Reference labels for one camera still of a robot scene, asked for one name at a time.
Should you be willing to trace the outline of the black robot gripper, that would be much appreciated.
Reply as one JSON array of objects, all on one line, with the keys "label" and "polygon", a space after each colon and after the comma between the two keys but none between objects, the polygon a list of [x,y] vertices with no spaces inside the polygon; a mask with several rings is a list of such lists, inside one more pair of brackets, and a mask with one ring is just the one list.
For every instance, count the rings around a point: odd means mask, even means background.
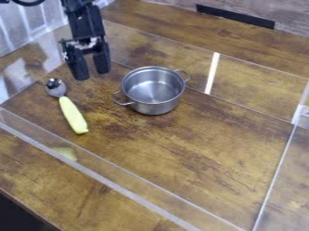
[{"label": "black robot gripper", "polygon": [[97,4],[62,4],[69,17],[73,38],[62,40],[63,53],[71,74],[77,80],[90,78],[83,54],[93,54],[97,72],[111,70],[110,48],[106,42],[106,28]]}]

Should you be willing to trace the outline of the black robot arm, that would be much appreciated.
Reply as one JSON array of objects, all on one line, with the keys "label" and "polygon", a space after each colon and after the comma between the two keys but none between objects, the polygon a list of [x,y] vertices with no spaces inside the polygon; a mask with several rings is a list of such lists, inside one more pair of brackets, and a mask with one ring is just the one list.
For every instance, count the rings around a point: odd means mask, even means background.
[{"label": "black robot arm", "polygon": [[77,80],[90,78],[85,55],[93,55],[93,62],[99,74],[111,70],[110,47],[106,41],[106,29],[101,10],[94,0],[61,0],[69,17],[73,34],[70,40],[62,39],[63,57]]}]

